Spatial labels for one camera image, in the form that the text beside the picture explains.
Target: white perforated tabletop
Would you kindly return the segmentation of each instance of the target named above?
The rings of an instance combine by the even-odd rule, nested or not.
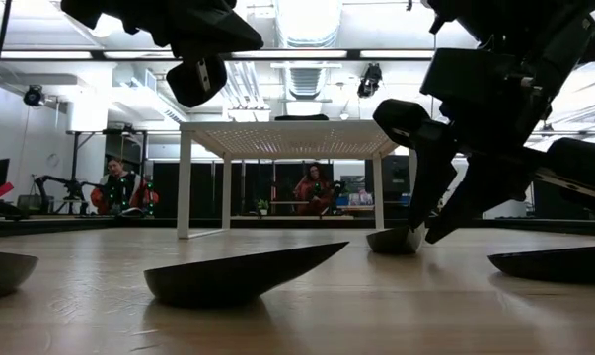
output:
[[[398,147],[372,120],[187,122],[180,130],[232,159],[372,159]]]

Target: seated person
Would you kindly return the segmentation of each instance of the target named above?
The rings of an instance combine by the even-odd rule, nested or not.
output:
[[[111,158],[107,169],[109,173],[102,177],[100,185],[110,190],[95,188],[91,192],[91,202],[98,208],[98,214],[117,214],[127,208],[144,207],[150,201],[150,193],[153,202],[159,202],[157,193],[146,188],[147,181],[141,181],[139,175],[127,172],[121,159]],[[113,195],[113,201],[110,201],[110,194]]]
[[[308,201],[297,207],[302,216],[319,216],[326,212],[332,202],[333,192],[318,163],[310,165],[308,174],[297,184],[293,193],[298,201]]]

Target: white table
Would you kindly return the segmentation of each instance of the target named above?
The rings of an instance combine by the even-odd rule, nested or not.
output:
[[[180,125],[179,209],[177,235],[189,234],[191,143],[200,144],[224,161],[222,229],[231,227],[231,164],[241,159],[371,159],[374,162],[376,229],[385,228],[382,159],[398,147],[373,120],[281,122],[185,122]],[[411,187],[415,154],[410,155]]]

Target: black bowl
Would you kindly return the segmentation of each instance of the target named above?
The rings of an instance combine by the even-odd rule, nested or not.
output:
[[[495,254],[488,259],[496,268],[515,277],[595,283],[595,247]]]
[[[367,244],[372,251],[388,255],[415,254],[422,244],[420,231],[410,231],[409,227],[393,228],[367,236]]]
[[[0,297],[17,290],[38,264],[38,258],[28,255],[0,252]]]
[[[168,266],[146,270],[144,276],[162,303],[186,308],[233,307],[312,270],[348,243]]]

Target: woman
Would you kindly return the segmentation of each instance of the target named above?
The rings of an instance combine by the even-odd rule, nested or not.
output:
[[[293,193],[298,201],[308,201],[297,207],[297,213],[302,216],[319,216],[326,212],[332,202],[331,186],[321,165],[311,164],[308,174],[297,184]]]
[[[108,195],[99,188],[91,192],[91,202],[98,208],[98,214],[117,214],[148,203],[151,191],[145,188],[146,181],[141,181],[141,177],[133,172],[127,172],[121,159],[109,159],[107,169],[109,173],[100,179],[100,185],[106,187]],[[152,192],[152,198],[154,203],[159,202],[156,193]]]

